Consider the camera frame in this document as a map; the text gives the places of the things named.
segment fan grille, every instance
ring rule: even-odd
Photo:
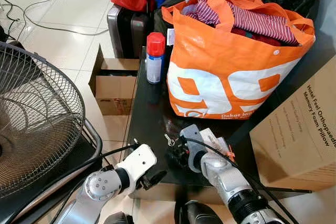
[[[85,108],[42,57],[0,42],[0,198],[30,185],[76,144]]]

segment black table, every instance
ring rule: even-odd
[[[248,131],[240,131],[239,138],[230,137],[239,132],[238,129],[247,121],[241,120],[210,120],[184,118],[177,116],[170,106],[169,95],[164,79],[160,84],[149,84],[146,80],[145,62],[142,59],[138,72],[137,88],[133,101],[131,121],[128,130],[127,143],[136,138],[140,143],[148,144],[157,156],[157,164],[148,172],[150,178],[160,170],[167,170],[167,175],[161,183],[148,191],[138,190],[132,197],[153,200],[176,200],[180,197],[196,199],[209,204],[221,204],[217,191],[202,174],[191,170],[183,170],[176,166],[167,156],[167,133],[171,139],[178,137],[180,130],[196,124],[199,130],[210,128],[216,137],[222,136],[233,148],[236,162],[256,179],[259,179],[257,165],[253,155]],[[290,197],[307,193],[305,190],[290,190],[271,188],[278,197]]]

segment suitcase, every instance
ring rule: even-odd
[[[112,47],[116,58],[139,58],[146,43],[149,17],[114,4],[107,14]]]

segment spray can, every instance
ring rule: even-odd
[[[149,83],[156,84],[161,81],[165,40],[162,33],[150,33],[147,36],[146,75]]]

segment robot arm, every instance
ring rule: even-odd
[[[188,141],[203,142],[195,124],[183,129],[180,136],[187,140],[189,168],[196,173],[202,172],[217,189],[238,224],[284,224],[236,167],[218,154],[208,152],[204,146]]]
[[[125,191],[132,193],[137,181],[156,164],[156,157],[146,144],[140,145],[115,170],[90,174],[74,201],[56,219],[57,224],[93,224],[105,203]]]

